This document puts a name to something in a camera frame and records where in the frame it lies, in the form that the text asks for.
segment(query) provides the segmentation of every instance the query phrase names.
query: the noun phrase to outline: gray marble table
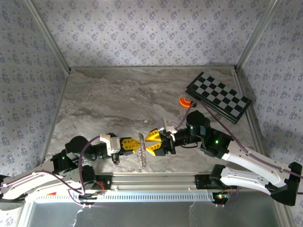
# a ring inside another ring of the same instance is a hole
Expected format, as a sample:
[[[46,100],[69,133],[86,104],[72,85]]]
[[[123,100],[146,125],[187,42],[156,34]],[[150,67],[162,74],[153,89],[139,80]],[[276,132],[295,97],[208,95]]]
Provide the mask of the gray marble table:
[[[113,132],[119,137],[138,138],[156,128],[156,120],[164,117],[177,126],[186,108],[180,97],[190,97],[186,86],[201,72],[235,89],[229,68],[112,68],[72,71],[60,107],[46,159],[64,149],[65,143],[77,135],[88,140]],[[211,119],[211,126],[224,129],[201,106],[196,108]],[[243,144],[253,148],[246,116],[233,124],[216,114],[238,136]],[[120,158],[120,165],[111,160],[94,163],[101,172],[210,172],[222,160],[206,156],[199,148],[177,148],[176,155],[154,157],[146,154],[147,167],[142,169],[136,155]]]

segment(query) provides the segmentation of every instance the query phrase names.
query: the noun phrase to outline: wallpaper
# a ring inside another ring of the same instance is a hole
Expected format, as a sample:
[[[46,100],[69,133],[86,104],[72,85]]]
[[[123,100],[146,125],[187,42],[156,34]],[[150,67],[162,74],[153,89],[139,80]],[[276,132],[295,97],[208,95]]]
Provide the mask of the wallpaper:
[[[287,0],[257,43],[242,79],[262,130],[264,148],[274,159],[303,164],[303,2]],[[303,196],[292,208],[303,226]]]
[[[266,0],[35,0],[70,67],[235,64]]]
[[[0,174],[12,176],[39,163],[65,75],[22,1],[0,7]]]

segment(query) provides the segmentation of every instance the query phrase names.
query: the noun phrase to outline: black and white checkerboard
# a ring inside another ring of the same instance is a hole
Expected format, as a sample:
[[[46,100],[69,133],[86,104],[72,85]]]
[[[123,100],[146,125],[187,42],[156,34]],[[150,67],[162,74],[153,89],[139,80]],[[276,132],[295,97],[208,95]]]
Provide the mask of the black and white checkerboard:
[[[203,72],[187,86],[186,92],[233,123],[238,122],[251,103],[244,95]]]

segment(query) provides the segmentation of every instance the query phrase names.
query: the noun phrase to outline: orange ring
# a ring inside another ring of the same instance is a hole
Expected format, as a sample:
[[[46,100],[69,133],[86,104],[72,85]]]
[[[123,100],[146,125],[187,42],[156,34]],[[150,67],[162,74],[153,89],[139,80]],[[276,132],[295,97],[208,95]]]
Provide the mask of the orange ring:
[[[187,101],[185,98],[179,98],[179,102],[182,106],[189,108],[191,105],[191,101]]]

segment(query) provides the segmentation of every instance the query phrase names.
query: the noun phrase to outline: metal spring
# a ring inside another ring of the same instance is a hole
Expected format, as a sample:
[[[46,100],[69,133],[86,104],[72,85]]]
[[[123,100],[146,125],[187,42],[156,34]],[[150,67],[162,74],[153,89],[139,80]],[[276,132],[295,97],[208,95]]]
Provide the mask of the metal spring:
[[[137,157],[139,158],[139,163],[142,168],[146,167],[146,155],[145,155],[145,143],[144,143],[144,136],[139,133],[139,142],[140,147],[137,153]]]

